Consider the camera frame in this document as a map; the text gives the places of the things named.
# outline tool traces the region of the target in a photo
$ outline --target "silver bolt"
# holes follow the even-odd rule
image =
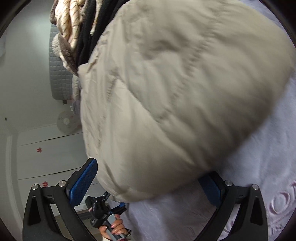
[[[38,188],[38,184],[34,184],[33,186],[32,186],[32,189],[33,190],[36,190]]]
[[[226,186],[231,187],[233,185],[232,181],[226,180],[225,181]]]
[[[65,186],[65,185],[66,185],[66,181],[65,181],[65,180],[59,182],[59,186],[60,186],[60,187],[63,187],[63,186]]]
[[[253,185],[252,185],[252,188],[253,188],[254,190],[258,190],[258,189],[259,189],[258,185],[256,185],[256,184],[253,184]]]

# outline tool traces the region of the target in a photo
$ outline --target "human hand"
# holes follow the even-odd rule
[[[111,228],[113,228],[112,234],[128,234],[128,231],[125,229],[123,225],[123,220],[120,219],[120,216],[118,214],[115,214],[115,218],[116,220],[111,225]],[[104,238],[111,240],[111,237],[106,233],[107,226],[101,226],[99,230]]]

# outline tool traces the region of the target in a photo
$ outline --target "gray quilted headboard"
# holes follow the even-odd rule
[[[52,40],[59,32],[56,25],[51,26],[49,38],[49,80],[52,89],[52,97],[56,100],[70,100],[72,96],[72,77],[60,58],[52,51]]]

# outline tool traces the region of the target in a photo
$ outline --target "blue gripper pad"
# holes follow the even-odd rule
[[[214,182],[214,180],[209,176],[205,175],[198,179],[200,185],[202,186],[202,189],[207,196],[207,199],[209,202],[216,206],[217,208],[220,207],[222,200],[221,200],[221,191]]]
[[[83,168],[85,168],[85,170],[82,172],[78,180],[74,183],[73,187],[69,191],[69,203],[71,207],[78,206],[81,203],[85,193],[95,178],[98,172],[97,160],[92,158],[88,166],[83,166],[81,169]]]

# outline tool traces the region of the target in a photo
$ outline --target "pile of clothes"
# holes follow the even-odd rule
[[[52,49],[73,74],[73,110],[80,111],[78,66],[88,62],[94,47],[120,7],[128,0],[54,0],[50,22],[59,33]]]

